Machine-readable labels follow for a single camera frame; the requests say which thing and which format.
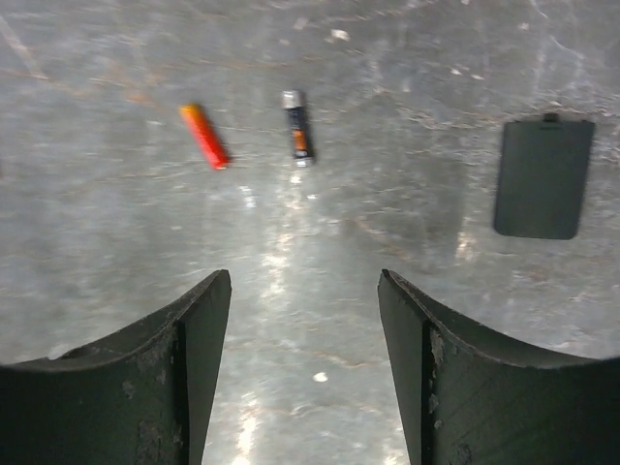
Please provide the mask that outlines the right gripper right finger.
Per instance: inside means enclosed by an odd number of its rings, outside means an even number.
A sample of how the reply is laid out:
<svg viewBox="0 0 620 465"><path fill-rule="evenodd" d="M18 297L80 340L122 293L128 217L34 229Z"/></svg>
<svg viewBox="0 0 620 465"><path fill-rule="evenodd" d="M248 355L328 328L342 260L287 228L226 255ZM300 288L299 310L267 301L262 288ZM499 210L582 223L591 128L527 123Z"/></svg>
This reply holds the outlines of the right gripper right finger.
<svg viewBox="0 0 620 465"><path fill-rule="evenodd" d="M617 358L514 339L391 270L378 298L412 463L618 462Z"/></svg>

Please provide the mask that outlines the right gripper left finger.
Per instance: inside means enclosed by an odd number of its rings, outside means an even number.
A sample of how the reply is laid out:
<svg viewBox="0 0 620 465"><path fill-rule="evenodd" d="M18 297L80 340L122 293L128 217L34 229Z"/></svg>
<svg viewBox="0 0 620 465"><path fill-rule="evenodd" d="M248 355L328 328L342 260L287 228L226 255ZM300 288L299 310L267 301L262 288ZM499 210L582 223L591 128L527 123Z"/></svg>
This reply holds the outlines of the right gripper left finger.
<svg viewBox="0 0 620 465"><path fill-rule="evenodd" d="M62 356L1 368L5 464L199 464L231 276Z"/></svg>

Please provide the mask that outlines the black battery cover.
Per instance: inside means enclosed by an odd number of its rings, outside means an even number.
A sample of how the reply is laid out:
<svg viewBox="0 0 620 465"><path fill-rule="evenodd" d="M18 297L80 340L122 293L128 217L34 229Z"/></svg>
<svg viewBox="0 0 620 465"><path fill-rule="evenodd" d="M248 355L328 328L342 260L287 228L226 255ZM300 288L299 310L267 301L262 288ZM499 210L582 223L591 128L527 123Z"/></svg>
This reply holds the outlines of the black battery cover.
<svg viewBox="0 0 620 465"><path fill-rule="evenodd" d="M547 113L510 121L502 135L493 228L503 236L577 234L596 124Z"/></svg>

